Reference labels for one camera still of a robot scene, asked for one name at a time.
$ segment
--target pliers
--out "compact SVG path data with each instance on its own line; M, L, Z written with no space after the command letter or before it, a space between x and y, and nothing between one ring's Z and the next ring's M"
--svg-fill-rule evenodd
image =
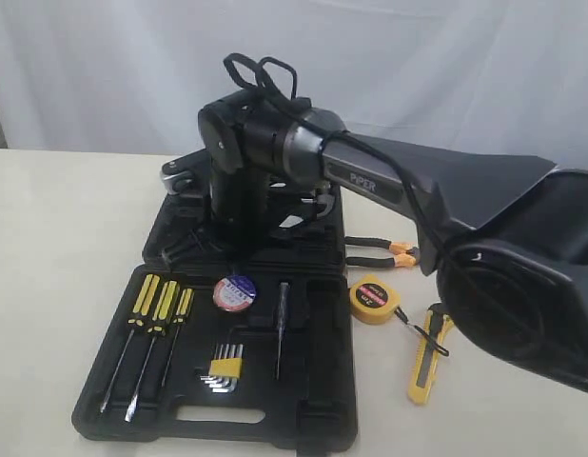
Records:
M345 262L352 267L367 268L412 268L419 263L421 253L419 248L412 243L392 242L382 238L360 238L357 236L345 236L344 243L349 246L362 246L368 248L381 248L388 250L393 257L386 259L373 259L368 257L347 257Z

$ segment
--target black tool case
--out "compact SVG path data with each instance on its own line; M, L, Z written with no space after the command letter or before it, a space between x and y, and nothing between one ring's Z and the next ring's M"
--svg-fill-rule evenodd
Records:
M269 204L292 201L288 187L275 189ZM357 435L351 321L343 277L344 237L341 195L324 218L277 236L245 258L206 255L167 268L160 252L188 228L207 218L207 198L168 195L144 248L145 264L135 269L72 413L72 423L86 438L148 442L181 437L267 442L297 449L300 455L324 455L349 448ZM257 289L252 306L227 313L212 300L214 285L236 272ZM129 328L127 318L146 274L176 280L195 289L192 309L181 328L167 382L160 388L174 330L159 338L142 383L141 401L131 423L125 412L150 344L136 333L127 349L111 402L99 407ZM279 284L288 281L289 309L280 381L274 379ZM217 344L243 344L243 368L232 393L214 393L199 379L207 374ZM177 419L182 406L259 409L256 424Z

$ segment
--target table surface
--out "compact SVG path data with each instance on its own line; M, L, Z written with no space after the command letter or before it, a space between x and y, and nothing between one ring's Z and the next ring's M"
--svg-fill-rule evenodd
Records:
M271 445L99 443L70 414L164 198L165 156L0 150L0 456L294 455ZM415 240L348 191L349 235ZM373 249L356 253L380 254ZM364 271L351 269L349 284ZM378 275L415 322L437 300L418 270ZM347 455L588 455L588 395L513 368L452 330L426 407L406 397L418 338L353 321L360 433Z

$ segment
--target robotic arm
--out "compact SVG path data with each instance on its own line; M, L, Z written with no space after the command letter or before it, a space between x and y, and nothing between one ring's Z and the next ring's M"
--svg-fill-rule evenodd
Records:
M291 72L290 98L267 64ZM271 174L309 189L338 183L417 223L421 270L438 272L440 297L472 342L588 392L587 171L354 135L296 97L287 64L231 54L225 66L241 90L199 112L224 236L258 233Z

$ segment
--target white curtain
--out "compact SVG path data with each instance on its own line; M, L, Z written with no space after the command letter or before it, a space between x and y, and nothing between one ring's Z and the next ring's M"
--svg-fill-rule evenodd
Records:
M588 167L588 0L0 0L7 140L195 150L233 51L352 130Z

